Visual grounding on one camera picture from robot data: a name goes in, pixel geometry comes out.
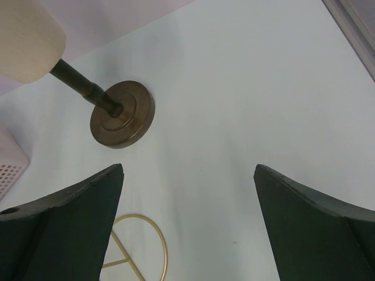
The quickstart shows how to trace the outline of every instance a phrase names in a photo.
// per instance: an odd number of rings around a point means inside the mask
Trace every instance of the gold wire frame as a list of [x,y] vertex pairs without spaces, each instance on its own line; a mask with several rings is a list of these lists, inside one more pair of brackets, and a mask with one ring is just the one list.
[[[158,225],[156,223],[154,223],[154,221],[152,221],[150,218],[148,218],[148,217],[146,217],[144,215],[139,215],[139,214],[122,215],[119,218],[115,219],[115,221],[113,222],[113,224],[115,225],[119,221],[122,221],[122,220],[124,220],[126,218],[139,218],[141,220],[144,220],[144,221],[148,222],[154,228],[154,230],[158,233],[158,235],[160,237],[160,240],[162,241],[163,253],[164,253],[164,266],[163,266],[163,273],[162,273],[162,277],[160,278],[160,281],[164,281],[165,275],[166,275],[166,270],[168,268],[168,249],[167,249],[167,246],[166,246],[166,241],[165,241],[163,232],[160,230],[160,228],[158,227]],[[113,239],[116,242],[117,246],[121,250],[121,252],[124,255],[125,259],[122,259],[122,260],[116,261],[116,262],[106,263],[106,264],[103,265],[102,268],[109,268],[110,266],[120,265],[122,263],[128,262],[130,264],[131,268],[133,269],[134,273],[137,275],[138,279],[140,281],[145,281],[145,279],[142,276],[141,272],[139,271],[139,269],[135,265],[134,261],[132,260],[132,258],[128,254],[127,250],[125,249],[125,247],[121,243],[120,239],[118,239],[118,237],[117,237],[116,233],[113,231],[113,229],[111,231],[111,236],[113,237]]]

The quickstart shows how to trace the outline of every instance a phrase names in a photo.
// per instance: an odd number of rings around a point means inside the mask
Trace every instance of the lamp base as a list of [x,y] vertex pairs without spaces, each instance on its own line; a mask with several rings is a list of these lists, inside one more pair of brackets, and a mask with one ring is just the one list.
[[125,148],[139,140],[150,127],[155,114],[155,102],[149,91],[135,81],[124,81],[110,87],[108,96],[122,104],[124,110],[112,118],[95,106],[90,129],[94,138],[111,148]]

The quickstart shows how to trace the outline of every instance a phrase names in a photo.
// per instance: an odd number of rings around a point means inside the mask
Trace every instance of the hole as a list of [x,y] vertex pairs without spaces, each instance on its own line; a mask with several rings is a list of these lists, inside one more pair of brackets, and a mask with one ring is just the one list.
[[19,211],[19,208],[17,207],[9,208],[9,209],[3,210],[3,212],[0,212],[0,215],[12,214],[18,211]]

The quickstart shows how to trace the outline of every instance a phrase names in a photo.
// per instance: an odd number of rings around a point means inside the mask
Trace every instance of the dark green object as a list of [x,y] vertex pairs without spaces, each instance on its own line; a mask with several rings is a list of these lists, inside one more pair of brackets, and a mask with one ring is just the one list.
[[281,281],[375,280],[375,212],[263,165],[254,175]]
[[0,280],[98,281],[124,174],[88,179],[0,213]]

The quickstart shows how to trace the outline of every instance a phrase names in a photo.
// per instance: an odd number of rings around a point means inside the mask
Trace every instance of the white lampshade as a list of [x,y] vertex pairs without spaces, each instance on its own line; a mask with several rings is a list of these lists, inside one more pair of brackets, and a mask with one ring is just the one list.
[[0,0],[0,13],[0,74],[22,83],[42,78],[64,52],[64,31],[38,0]]

